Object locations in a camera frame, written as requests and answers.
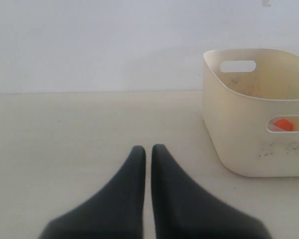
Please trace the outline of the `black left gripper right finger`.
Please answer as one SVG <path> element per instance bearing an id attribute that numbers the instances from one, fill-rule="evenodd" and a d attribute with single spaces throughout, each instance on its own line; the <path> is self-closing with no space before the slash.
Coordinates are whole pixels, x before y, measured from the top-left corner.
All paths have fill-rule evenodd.
<path id="1" fill-rule="evenodd" d="M 151 154 L 151 198 L 158 239 L 270 239 L 265 225 L 199 186 L 167 147 Z"/>

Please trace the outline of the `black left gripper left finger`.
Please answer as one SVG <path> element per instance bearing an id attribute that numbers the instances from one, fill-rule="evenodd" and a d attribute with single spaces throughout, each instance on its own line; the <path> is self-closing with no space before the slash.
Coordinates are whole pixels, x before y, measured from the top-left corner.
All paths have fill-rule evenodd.
<path id="1" fill-rule="evenodd" d="M 141 239 L 146 152 L 134 146 L 113 178 L 75 209 L 51 220 L 41 239 Z"/>

